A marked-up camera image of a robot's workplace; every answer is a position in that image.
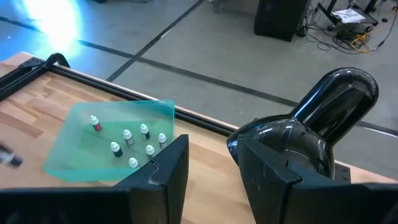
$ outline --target black equipment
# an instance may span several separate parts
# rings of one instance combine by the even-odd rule
[[[0,190],[0,223],[181,223],[188,135],[114,187]]]
[[[292,41],[297,27],[303,24],[309,5],[309,0],[260,0],[254,33]]]
[[[290,114],[256,119],[228,138],[257,223],[398,220],[397,184],[333,180],[333,146],[374,106],[378,95],[376,81],[366,72],[336,69]]]

